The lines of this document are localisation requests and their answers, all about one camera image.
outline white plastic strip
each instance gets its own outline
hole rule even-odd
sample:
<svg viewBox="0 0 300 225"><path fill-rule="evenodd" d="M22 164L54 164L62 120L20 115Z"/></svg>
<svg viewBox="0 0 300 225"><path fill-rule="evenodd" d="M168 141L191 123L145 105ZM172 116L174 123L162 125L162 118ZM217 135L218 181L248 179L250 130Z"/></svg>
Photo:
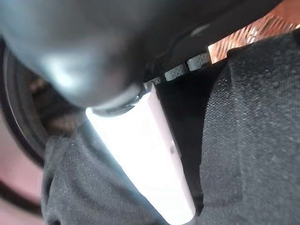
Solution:
<svg viewBox="0 0 300 225"><path fill-rule="evenodd" d="M154 86L129 112L86 115L139 192L171 225L188 223L195 205Z"/></svg>

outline pink surface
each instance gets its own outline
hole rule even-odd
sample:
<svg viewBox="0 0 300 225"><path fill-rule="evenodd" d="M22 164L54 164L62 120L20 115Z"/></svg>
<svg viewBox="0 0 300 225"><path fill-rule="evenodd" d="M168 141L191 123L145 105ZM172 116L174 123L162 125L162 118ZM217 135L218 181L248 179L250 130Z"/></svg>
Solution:
<svg viewBox="0 0 300 225"><path fill-rule="evenodd" d="M43 170L18 148L0 115L0 180L32 202L39 203Z"/></svg>

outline dark gray cloth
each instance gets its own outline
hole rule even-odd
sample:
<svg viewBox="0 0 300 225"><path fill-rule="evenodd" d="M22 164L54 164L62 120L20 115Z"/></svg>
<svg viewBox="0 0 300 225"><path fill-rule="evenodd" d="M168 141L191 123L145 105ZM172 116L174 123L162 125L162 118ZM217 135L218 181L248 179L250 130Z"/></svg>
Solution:
<svg viewBox="0 0 300 225"><path fill-rule="evenodd" d="M200 224L300 224L297 33L228 54L204 123Z"/></svg>
<svg viewBox="0 0 300 225"><path fill-rule="evenodd" d="M229 54L206 110L199 224L300 224L299 33ZM172 82L196 90L199 82L191 80L202 74L195 71L187 76L189 82L184 76ZM202 127L186 132L201 137ZM201 152L201 140L197 143ZM88 122L70 139L49 141L42 212L50 225L166 224Z"/></svg>

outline orange metallic surface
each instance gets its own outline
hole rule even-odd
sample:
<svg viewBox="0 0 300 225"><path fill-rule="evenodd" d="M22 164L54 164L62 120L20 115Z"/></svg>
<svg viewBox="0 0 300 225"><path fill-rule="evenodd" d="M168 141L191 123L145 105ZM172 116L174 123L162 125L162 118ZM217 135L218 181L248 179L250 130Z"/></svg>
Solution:
<svg viewBox="0 0 300 225"><path fill-rule="evenodd" d="M300 0L285 0L263 18L209 46L212 63L232 48L280 35L300 27Z"/></svg>

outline fabric texture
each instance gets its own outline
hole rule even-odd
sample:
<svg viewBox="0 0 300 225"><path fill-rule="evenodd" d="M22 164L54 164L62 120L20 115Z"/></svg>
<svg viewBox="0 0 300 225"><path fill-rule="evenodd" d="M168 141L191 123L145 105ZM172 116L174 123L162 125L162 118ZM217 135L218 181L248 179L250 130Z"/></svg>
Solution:
<svg viewBox="0 0 300 225"><path fill-rule="evenodd" d="M299 42L300 30L261 41L161 86L162 102L185 94L166 111L189 187L203 197L197 224L300 224ZM204 107L194 109L197 96ZM49 225L166 225L89 122L48 142L42 212Z"/></svg>
<svg viewBox="0 0 300 225"><path fill-rule="evenodd" d="M204 123L200 224L300 224L298 33L228 53Z"/></svg>

